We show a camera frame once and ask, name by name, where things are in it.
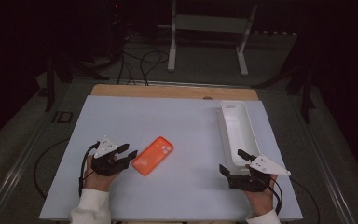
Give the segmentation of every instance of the smartphone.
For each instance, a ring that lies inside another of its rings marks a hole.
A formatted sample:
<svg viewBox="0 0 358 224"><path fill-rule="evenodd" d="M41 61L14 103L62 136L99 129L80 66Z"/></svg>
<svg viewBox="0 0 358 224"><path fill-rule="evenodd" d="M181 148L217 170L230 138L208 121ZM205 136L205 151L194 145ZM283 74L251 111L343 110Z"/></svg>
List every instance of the smartphone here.
<svg viewBox="0 0 358 224"><path fill-rule="evenodd" d="M132 160L132 166L141 174L148 175L173 151L164 137L158 137L141 154Z"/></svg>

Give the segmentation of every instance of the floor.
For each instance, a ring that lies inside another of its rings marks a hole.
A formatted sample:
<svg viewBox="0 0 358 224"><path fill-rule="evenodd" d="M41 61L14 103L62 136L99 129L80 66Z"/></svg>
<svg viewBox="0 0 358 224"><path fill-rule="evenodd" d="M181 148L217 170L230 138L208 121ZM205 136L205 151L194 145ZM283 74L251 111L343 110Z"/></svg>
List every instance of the floor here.
<svg viewBox="0 0 358 224"><path fill-rule="evenodd" d="M279 73L295 41L295 35L251 35L244 53L250 75L242 77L235 43L230 41L216 44L179 38L175 71L168 72L167 36L151 41L133 34L124 48L119 83L144 85L144 70L149 85L249 88ZM121 65L100 71L110 77L108 81L92 79L76 69L70 84L56 78L57 97L50 112L45 112L46 98L36 95L1 130L0 223L51 223L38 216L84 100L95 84L116 84ZM45 74L38 81L43 88ZM287 95L287 82L256 91L293 174L304 217L293 223L358 223L358 165L345 139L316 87L311 93L315 108L307 124L298 112L301 92ZM69 123L52 122L56 111L73 113L74 118Z"/></svg>

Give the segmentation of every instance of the tripod leg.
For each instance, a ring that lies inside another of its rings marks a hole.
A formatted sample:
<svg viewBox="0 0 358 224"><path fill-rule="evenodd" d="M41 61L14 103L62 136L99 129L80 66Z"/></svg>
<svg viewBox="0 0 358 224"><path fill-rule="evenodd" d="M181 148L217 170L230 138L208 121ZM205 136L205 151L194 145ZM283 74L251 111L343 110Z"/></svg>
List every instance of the tripod leg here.
<svg viewBox="0 0 358 224"><path fill-rule="evenodd" d="M175 70L176 60L176 0L172 0L172 17L171 17L171 48L168 57L168 71Z"/></svg>
<svg viewBox="0 0 358 224"><path fill-rule="evenodd" d="M66 54L61 53L60 56L63 59L65 59L68 63L71 63L76 68L78 68L78 69L82 70L83 72L85 72L90 77L93 77L93 78L98 79L98 80L109 80L109 77L101 76L100 74L94 72L92 69L89 69L88 67L84 66L80 62L78 62L76 60L73 60L71 57L67 56Z"/></svg>
<svg viewBox="0 0 358 224"><path fill-rule="evenodd" d="M61 82L70 83L73 79L68 63L59 54L52 58L53 68Z"/></svg>
<svg viewBox="0 0 358 224"><path fill-rule="evenodd" d="M259 84L256 84L256 85L253 85L251 86L251 88L256 88L256 89L264 89L286 77L290 77L290 76L294 76L296 74L296 72L298 72L299 70L301 70L303 68L302 65L300 66L297 66L297 67L294 67L292 69L290 69L289 71L287 72L280 72L279 75L277 75L276 77L272 77L270 78L269 80L267 81L264 81L262 83L259 83Z"/></svg>
<svg viewBox="0 0 358 224"><path fill-rule="evenodd" d="M312 82L312 70L308 69L305 82L304 82L304 90L303 90L303 98L301 103L301 115L307 123L310 123L310 90L311 90L311 82Z"/></svg>
<svg viewBox="0 0 358 224"><path fill-rule="evenodd" d="M46 104L45 111L48 112L55 100L55 90L54 90L54 69L53 69L53 60L52 55L48 54L46 57L46 79L47 79L47 94L48 94L48 102Z"/></svg>

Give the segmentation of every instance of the wire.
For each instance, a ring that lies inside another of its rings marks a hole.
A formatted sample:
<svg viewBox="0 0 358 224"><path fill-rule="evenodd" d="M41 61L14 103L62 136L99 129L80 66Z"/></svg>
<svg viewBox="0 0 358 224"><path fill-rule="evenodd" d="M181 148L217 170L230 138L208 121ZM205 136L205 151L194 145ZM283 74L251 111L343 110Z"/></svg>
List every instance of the wire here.
<svg viewBox="0 0 358 224"><path fill-rule="evenodd" d="M155 69L160 63L165 63L165 62L167 62L167 61L168 61L168 58L169 58L169 57L168 57L168 53L163 52L163 51L161 51L161 50L159 50L159 49L155 49L155 50L152 50L152 51L147 52L146 54L144 54L144 55L142 56L142 58L139 58L139 57L137 57L137 56L134 56L134 55L132 55L132 54L129 54L128 52L125 52L125 51L123 51L123 53L129 55L129 56L132 57L132 58L135 58L135 59L140 60L139 67L140 67L140 69L141 69L142 77L143 77L143 80L144 80L144 83L145 83L146 86L149 85L149 83L148 83L148 81L147 81L147 75L148 75L153 69ZM157 60L156 62L151 62L151 61L148 61L148 60L145 59L148 55L153 54L153 53L158 53L158 60ZM144 70L144 63L152 63L153 66L152 66L152 68L150 68L150 69L146 72L146 71Z"/></svg>
<svg viewBox="0 0 358 224"><path fill-rule="evenodd" d="M283 195L282 195L282 189L281 186L278 184L278 182L271 178L272 181L275 182L275 184L278 186L279 192L281 193L281 203L283 202Z"/></svg>
<svg viewBox="0 0 358 224"><path fill-rule="evenodd" d="M297 185L299 185L303 190L305 190L305 191L309 194L310 198L312 199L313 203L315 204L316 213L318 214L318 221L317 221L317 223L318 223L318 224L321 223L321 214L320 214L320 211L319 211L319 206L318 206L318 204L316 203L316 200L315 200L315 198L312 196L312 194L310 193L310 191L307 190L307 189L306 189L304 186L302 186L300 183L298 183L296 180L294 180L292 177L290 177L290 180L291 180L292 182L296 183Z"/></svg>
<svg viewBox="0 0 358 224"><path fill-rule="evenodd" d="M85 178L83 178L83 174L84 174L84 167L86 166L86 160L88 155L90 154L90 152L96 148L98 145L100 144L100 142L97 142L96 144L92 145L91 147L89 147L89 149L87 149L86 154L84 154L84 158L83 161L81 162L81 170L80 170L80 177L79 177L79 197L81 196L82 193L82 189L83 189L83 181Z"/></svg>
<svg viewBox="0 0 358 224"><path fill-rule="evenodd" d="M39 162L42 160L42 158L46 155L46 153L48 153L51 149L55 148L57 145L68 141L69 139L70 138L65 138L65 139L61 140L60 142L57 142L54 145L52 145L52 146L48 147L47 149L45 149L43 151L43 153L39 156L39 158L37 158L37 160L36 160L36 162L34 164L34 173L33 173L34 186L36 187L36 190L39 192L40 196L42 196L42 198L45 199L45 200L46 200L47 196L45 195L43 190L39 187L39 184L37 183L37 179L36 179L37 166L38 166Z"/></svg>
<svg viewBox="0 0 358 224"><path fill-rule="evenodd" d="M137 44L154 44L155 40L158 38L158 37L161 37L165 34L170 34L171 33L171 27L168 27L166 28L165 30L161 31L159 34L156 34L156 35L153 35L153 36L150 36L148 34L143 34L143 33L135 33L135 34L131 34L129 35L128 37L126 37L126 43L128 42L132 42L132 43L137 43ZM145 36L142 36L144 39L141 39L141 40L133 40L132 38L137 36L137 35L145 35Z"/></svg>
<svg viewBox="0 0 358 224"><path fill-rule="evenodd" d="M277 213L277 215L279 215L279 213L281 212L281 208L282 208L282 200L279 197L278 193L272 187L270 187L269 184L264 182L262 179L258 178L256 175L253 175L253 177L255 178L255 180L257 180L258 182L260 182L264 186L266 186L267 189L269 189L274 194L275 198L277 198L278 202L277 202L277 207L275 208L275 212Z"/></svg>
<svg viewBox="0 0 358 224"><path fill-rule="evenodd" d="M87 179L87 177L91 176L91 175L94 174L94 173L95 173L95 172L92 171L91 173L89 173L88 175L86 175L86 176L83 178L83 180Z"/></svg>
<svg viewBox="0 0 358 224"><path fill-rule="evenodd" d="M129 85L131 81L132 81L132 83L133 83L134 85L136 85L136 84L135 84L135 80L134 80L134 78L133 78L133 76L132 76L132 66L131 66L129 63L126 63L126 62L124 61L124 53L123 53L123 51L121 51L120 60L121 60L121 66L120 66L120 72L118 73L117 85L120 83L121 76L122 76L122 74L123 74L124 65L126 66L127 71L129 72L129 80L128 80L128 82L127 82L127 85Z"/></svg>

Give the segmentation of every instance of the white plastic container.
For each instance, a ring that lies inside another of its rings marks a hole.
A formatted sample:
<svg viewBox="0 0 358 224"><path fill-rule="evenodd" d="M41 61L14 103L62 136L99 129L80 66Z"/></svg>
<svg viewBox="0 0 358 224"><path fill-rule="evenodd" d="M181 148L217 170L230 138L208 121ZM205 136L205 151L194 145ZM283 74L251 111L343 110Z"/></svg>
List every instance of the white plastic container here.
<svg viewBox="0 0 358 224"><path fill-rule="evenodd" d="M218 120L226 166L233 175L249 174L245 165L250 164L250 161L241 158L238 149L256 157L260 155L260 151L255 141L246 104L243 101L223 101L221 106L222 113L219 114Z"/></svg>

